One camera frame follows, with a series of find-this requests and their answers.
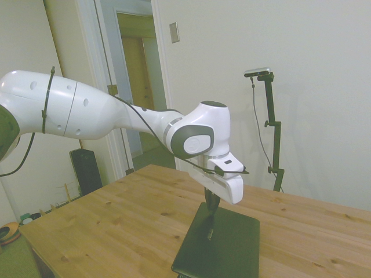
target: floor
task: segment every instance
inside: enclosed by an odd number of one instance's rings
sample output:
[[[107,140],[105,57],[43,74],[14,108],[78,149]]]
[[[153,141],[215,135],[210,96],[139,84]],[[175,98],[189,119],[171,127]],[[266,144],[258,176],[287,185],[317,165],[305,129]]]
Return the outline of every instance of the floor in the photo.
[[[162,147],[154,148],[133,158],[134,169],[137,171],[149,164],[176,169],[174,157]]]
[[[157,139],[145,132],[140,132],[143,154],[133,158],[134,170],[137,171],[149,164],[175,169],[174,157],[164,150]]]
[[[34,257],[24,236],[2,246],[0,254],[1,278],[40,278]]]

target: wall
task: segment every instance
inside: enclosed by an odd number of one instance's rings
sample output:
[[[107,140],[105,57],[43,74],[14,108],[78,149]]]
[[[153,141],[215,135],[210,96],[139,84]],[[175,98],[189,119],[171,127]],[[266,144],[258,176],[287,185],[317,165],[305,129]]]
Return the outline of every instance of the wall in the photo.
[[[95,87],[75,1],[44,2],[63,76]],[[94,151],[103,185],[115,181],[106,138],[82,143]]]
[[[243,77],[269,66],[285,192],[371,210],[371,2],[153,0],[152,6],[172,108],[188,113],[207,99],[229,106],[231,151],[250,172],[247,184],[274,184],[258,141],[251,83]],[[180,42],[171,44],[175,21]],[[264,85],[256,84],[272,157]]]
[[[48,74],[53,65],[56,75],[61,75],[42,0],[1,1],[0,37],[0,76],[15,69]],[[20,164],[29,139],[29,134],[21,137],[19,146],[0,163],[0,173],[13,171]],[[78,140],[35,136],[24,166],[0,178],[0,226],[19,221],[24,213],[49,210],[50,204],[67,200],[64,189],[58,187],[71,183],[71,190],[77,188],[69,151],[78,146]]]

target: black speaker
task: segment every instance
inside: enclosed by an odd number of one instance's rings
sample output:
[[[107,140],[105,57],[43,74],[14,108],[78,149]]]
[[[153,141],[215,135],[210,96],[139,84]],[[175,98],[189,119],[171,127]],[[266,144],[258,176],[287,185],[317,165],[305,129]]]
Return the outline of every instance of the black speaker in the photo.
[[[76,149],[70,152],[70,156],[82,196],[101,188],[102,181],[94,152],[88,149]]]

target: light switch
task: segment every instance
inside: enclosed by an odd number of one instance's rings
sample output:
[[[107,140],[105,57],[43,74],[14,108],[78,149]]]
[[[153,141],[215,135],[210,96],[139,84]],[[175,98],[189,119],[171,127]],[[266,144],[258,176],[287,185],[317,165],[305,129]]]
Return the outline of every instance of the light switch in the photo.
[[[170,24],[170,36],[172,37],[172,43],[180,41],[177,22]]]

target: wooden table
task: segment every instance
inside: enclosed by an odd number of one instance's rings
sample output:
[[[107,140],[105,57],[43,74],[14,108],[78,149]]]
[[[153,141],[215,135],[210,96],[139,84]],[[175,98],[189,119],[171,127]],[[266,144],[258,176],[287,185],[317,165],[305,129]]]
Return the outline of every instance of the wooden table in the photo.
[[[177,277],[200,202],[187,173],[147,166],[20,231],[57,277]],[[260,221],[260,277],[371,277],[371,212],[251,186],[220,206]]]

